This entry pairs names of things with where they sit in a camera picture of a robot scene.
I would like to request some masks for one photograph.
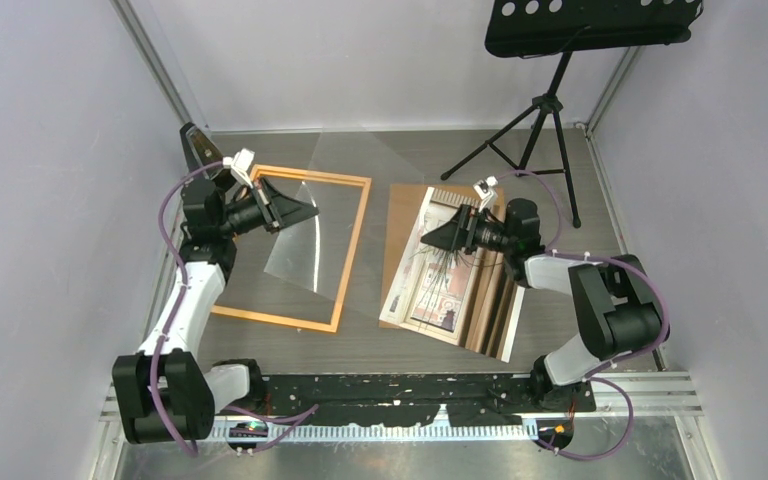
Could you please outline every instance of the music stand tray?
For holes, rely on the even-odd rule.
[[[580,227],[561,124],[563,104],[557,96],[572,53],[686,42],[690,39],[690,24],[702,14],[703,9],[702,0],[496,0],[484,39],[484,46],[490,54],[501,58],[536,58],[560,53],[561,59],[546,93],[534,97],[528,109],[440,175],[440,179],[447,180],[487,148],[496,152],[512,168],[525,170],[543,124],[551,116],[558,136],[562,168],[533,173],[564,174],[573,226]],[[514,163],[494,142],[535,111],[537,118],[531,127],[525,151],[519,163]]]

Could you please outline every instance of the white wall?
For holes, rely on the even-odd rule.
[[[768,2],[708,0],[692,30],[646,48],[597,139],[725,478],[768,478]]]
[[[110,2],[0,2],[0,479],[85,478],[178,127]]]
[[[484,49],[487,0],[151,0],[214,131],[501,126],[558,57]],[[620,50],[573,56],[564,123],[587,120]]]

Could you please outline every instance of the transparent plastic sheet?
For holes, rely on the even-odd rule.
[[[264,272],[341,304],[343,317],[377,322],[389,289],[389,282],[384,289],[382,284],[391,187],[411,184],[421,189],[425,176],[374,133],[362,130],[323,132],[304,169],[308,173],[295,198],[315,204],[320,213],[278,234]],[[335,175],[328,180],[322,174]],[[364,179],[367,193],[359,185]]]

